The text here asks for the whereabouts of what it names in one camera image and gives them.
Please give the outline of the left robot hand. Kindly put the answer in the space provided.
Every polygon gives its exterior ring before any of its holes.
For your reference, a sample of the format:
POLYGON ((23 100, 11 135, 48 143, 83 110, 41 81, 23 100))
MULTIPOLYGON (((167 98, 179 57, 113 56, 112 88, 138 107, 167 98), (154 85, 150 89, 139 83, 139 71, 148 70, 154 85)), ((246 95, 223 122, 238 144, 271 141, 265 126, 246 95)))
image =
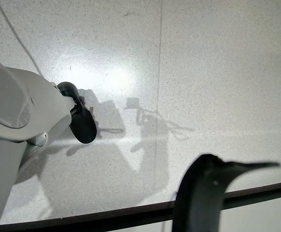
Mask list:
POLYGON ((174 204, 172 231, 217 232, 225 191, 238 176, 277 162, 225 162, 213 154, 200 155, 184 174, 174 204))

